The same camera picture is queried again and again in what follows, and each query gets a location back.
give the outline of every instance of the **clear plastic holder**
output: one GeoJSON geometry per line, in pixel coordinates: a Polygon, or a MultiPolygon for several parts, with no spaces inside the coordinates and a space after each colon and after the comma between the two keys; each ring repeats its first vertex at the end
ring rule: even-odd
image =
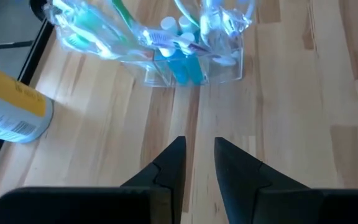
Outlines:
{"type": "Polygon", "coordinates": [[[152,87],[197,86],[210,83],[226,83],[243,77],[243,36],[236,38],[230,55],[219,58],[216,55],[185,55],[177,58],[161,57],[154,52],[151,61],[121,61],[137,82],[152,87]],[[201,74],[197,72],[196,63],[201,74]]]}

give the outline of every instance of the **wooden table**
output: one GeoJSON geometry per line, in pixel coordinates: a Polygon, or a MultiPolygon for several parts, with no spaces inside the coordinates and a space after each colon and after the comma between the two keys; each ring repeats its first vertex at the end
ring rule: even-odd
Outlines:
{"type": "MultiPolygon", "coordinates": [[[[179,15],[173,1],[131,2],[146,24],[179,15]]],[[[118,186],[179,135],[188,146],[183,223],[227,223],[216,136],[310,187],[358,188],[358,1],[264,0],[256,18],[245,78],[201,88],[140,86],[120,63],[68,53],[53,34],[34,83],[55,114],[37,141],[5,143],[0,195],[118,186]]]]}

